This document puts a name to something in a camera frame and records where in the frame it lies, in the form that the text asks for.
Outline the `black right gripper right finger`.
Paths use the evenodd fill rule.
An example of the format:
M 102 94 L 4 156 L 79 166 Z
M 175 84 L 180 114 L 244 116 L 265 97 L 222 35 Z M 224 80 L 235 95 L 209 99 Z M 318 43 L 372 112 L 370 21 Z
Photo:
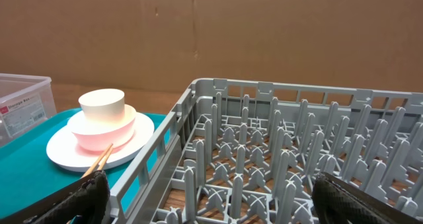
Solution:
M 312 201 L 323 224 L 422 224 L 327 172 L 316 175 Z

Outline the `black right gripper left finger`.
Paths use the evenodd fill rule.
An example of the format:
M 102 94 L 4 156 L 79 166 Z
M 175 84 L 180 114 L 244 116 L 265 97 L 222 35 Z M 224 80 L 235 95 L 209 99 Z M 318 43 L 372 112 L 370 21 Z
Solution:
M 106 213 L 110 187 L 106 173 L 96 170 L 46 198 L 1 219 L 2 223 L 100 224 Z

